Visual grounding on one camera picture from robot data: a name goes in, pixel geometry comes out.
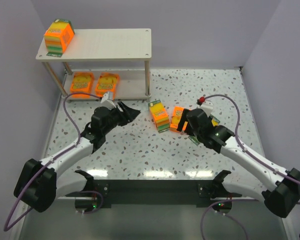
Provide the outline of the orange round sponge box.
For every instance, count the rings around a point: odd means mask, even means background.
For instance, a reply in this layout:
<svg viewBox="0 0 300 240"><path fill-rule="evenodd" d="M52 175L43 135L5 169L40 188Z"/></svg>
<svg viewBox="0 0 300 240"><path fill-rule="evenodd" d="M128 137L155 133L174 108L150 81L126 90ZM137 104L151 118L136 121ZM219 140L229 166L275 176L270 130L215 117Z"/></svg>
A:
<svg viewBox="0 0 300 240"><path fill-rule="evenodd" d="M75 99L88 99L94 84L94 74L92 72L75 72L70 85L70 92Z"/></svg>
<svg viewBox="0 0 300 240"><path fill-rule="evenodd" d="M181 120L183 110L184 110L183 107L180 106L174 107L172 117L171 117L171 122L170 122L170 128L169 128L170 131L178 133L177 128Z"/></svg>
<svg viewBox="0 0 300 240"><path fill-rule="evenodd" d="M112 95L112 100L114 100L119 82L120 76L118 74L102 72L94 89L95 95L102 98L105 93L110 92Z"/></svg>

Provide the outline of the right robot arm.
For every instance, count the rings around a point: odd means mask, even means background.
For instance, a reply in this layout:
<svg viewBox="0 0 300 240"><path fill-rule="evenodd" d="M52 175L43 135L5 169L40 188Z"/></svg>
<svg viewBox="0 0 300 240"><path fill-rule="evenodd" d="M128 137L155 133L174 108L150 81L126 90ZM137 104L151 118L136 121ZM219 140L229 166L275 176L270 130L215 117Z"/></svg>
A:
<svg viewBox="0 0 300 240"><path fill-rule="evenodd" d="M263 190L253 190L243 184L225 183L223 187L227 192L262 201L270 212L280 218L286 218L299 202L298 169L287 170L259 155L241 143L237 135L227 127L213 125L212 117L202 108L184 109L177 130L196 137L206 148L235 161L256 177L264 187Z"/></svg>

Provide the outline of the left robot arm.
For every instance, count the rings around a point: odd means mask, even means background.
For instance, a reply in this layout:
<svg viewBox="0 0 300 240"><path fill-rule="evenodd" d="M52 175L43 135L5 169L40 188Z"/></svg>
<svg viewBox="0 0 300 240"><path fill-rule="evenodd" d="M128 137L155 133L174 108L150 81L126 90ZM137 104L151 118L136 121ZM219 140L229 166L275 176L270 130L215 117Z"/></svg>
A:
<svg viewBox="0 0 300 240"><path fill-rule="evenodd" d="M111 130L133 122L140 113L140 110L121 101L110 106L101 104L73 143L50 157L41 160L31 158L24 164L14 196L42 213L58 197L75 192L92 193L95 190L94 177L83 170L75 170L71 180L61 182L58 179L78 161L96 152Z"/></svg>

